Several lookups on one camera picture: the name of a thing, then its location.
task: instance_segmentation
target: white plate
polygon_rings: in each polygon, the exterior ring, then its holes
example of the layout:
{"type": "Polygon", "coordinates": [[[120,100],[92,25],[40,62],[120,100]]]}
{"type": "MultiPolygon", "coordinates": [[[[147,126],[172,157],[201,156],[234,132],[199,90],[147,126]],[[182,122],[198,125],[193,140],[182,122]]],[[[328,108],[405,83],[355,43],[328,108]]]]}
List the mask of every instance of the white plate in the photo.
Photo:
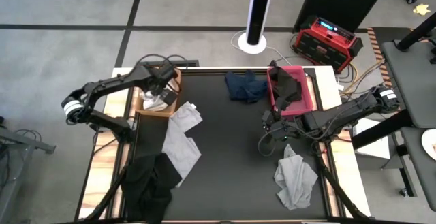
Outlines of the white plate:
{"type": "Polygon", "coordinates": [[[427,129],[422,134],[421,143],[427,154],[436,160],[436,149],[434,148],[436,147],[436,129],[427,129]]]}

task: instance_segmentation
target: pink bin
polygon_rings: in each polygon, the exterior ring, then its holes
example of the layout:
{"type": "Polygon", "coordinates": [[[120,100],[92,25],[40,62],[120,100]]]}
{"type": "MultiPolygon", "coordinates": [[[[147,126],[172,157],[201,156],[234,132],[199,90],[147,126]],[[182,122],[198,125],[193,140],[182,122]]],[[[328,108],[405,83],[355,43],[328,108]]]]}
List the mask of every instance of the pink bin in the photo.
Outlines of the pink bin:
{"type": "MultiPolygon", "coordinates": [[[[291,105],[289,105],[286,110],[281,111],[282,116],[295,116],[300,115],[305,112],[310,112],[313,109],[313,103],[311,94],[309,92],[309,87],[307,86],[307,79],[305,71],[303,70],[302,66],[285,66],[281,67],[283,70],[285,70],[291,77],[295,78],[297,81],[301,83],[301,100],[300,101],[293,101],[291,105]]],[[[270,98],[271,98],[271,104],[275,105],[274,100],[274,94],[273,94],[273,87],[275,85],[275,81],[272,81],[270,79],[270,72],[268,69],[267,76],[268,76],[268,90],[270,92],[270,98]]]]}

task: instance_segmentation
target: navy blue cloth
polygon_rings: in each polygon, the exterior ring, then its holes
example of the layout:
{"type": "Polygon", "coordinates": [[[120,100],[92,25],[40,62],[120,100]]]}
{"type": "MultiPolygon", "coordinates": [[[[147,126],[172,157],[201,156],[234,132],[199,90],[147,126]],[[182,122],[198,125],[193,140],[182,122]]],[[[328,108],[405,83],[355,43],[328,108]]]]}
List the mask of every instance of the navy blue cloth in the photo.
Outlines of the navy blue cloth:
{"type": "Polygon", "coordinates": [[[225,75],[225,83],[231,100],[246,101],[247,103],[259,101],[268,90],[267,81],[256,80],[255,74],[251,70],[247,70],[244,76],[235,75],[229,71],[225,75]]]}

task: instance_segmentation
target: wooden table frame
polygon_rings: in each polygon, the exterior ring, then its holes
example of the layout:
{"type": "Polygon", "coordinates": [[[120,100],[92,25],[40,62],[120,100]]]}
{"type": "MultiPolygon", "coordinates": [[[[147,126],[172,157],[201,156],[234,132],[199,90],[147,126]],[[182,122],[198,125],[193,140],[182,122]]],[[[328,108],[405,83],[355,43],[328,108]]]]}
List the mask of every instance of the wooden table frame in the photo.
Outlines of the wooden table frame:
{"type": "MultiPolygon", "coordinates": [[[[252,69],[255,71],[265,70],[266,68],[267,67],[190,67],[187,71],[219,71],[223,69],[252,69]]],[[[112,76],[116,76],[117,74],[127,74],[130,70],[130,67],[115,68],[112,76]]],[[[334,72],[330,66],[305,67],[305,70],[309,70],[307,73],[311,76],[311,78],[308,76],[308,85],[314,101],[313,103],[315,104],[314,110],[327,110],[341,104],[341,98],[336,87],[334,72]]],[[[108,95],[103,112],[109,116],[124,116],[132,121],[131,118],[135,116],[133,108],[135,107],[134,103],[138,93],[138,89],[125,89],[108,95]]],[[[336,176],[336,179],[339,179],[339,184],[344,192],[347,193],[359,210],[367,216],[370,216],[371,214],[369,212],[362,179],[360,178],[354,149],[352,143],[345,141],[350,139],[349,133],[347,131],[342,131],[339,137],[344,140],[335,140],[330,144],[328,153],[323,154],[324,163],[330,168],[330,171],[334,176],[336,176]]],[[[102,147],[112,139],[114,139],[114,136],[111,132],[100,133],[97,137],[97,143],[94,150],[102,147]]],[[[320,147],[323,149],[324,144],[320,143],[320,147]]],[[[100,202],[106,191],[110,188],[110,185],[116,176],[114,172],[119,172],[123,167],[128,152],[128,144],[122,145],[114,142],[105,147],[94,157],[91,157],[75,219],[84,218],[94,210],[95,206],[100,202]]],[[[345,209],[344,211],[343,205],[339,204],[340,201],[334,194],[328,181],[322,179],[322,184],[323,187],[326,184],[328,192],[328,196],[324,196],[327,208],[329,208],[327,214],[334,217],[352,217],[348,210],[345,209]]],[[[108,207],[112,209],[112,213],[109,214],[109,212],[105,211],[101,218],[119,217],[123,209],[122,199],[121,189],[118,189],[114,200],[108,207]]]]}

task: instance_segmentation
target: display screen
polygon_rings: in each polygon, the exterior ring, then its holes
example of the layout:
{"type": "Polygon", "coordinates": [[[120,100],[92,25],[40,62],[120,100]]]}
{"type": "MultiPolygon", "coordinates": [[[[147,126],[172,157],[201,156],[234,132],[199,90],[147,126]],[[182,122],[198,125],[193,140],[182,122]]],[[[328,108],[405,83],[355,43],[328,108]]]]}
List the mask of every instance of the display screen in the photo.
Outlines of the display screen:
{"type": "Polygon", "coordinates": [[[324,23],[324,22],[320,22],[320,23],[321,23],[322,26],[325,26],[327,29],[329,29],[329,30],[333,30],[333,27],[332,27],[332,26],[327,25],[327,24],[324,23]]]}

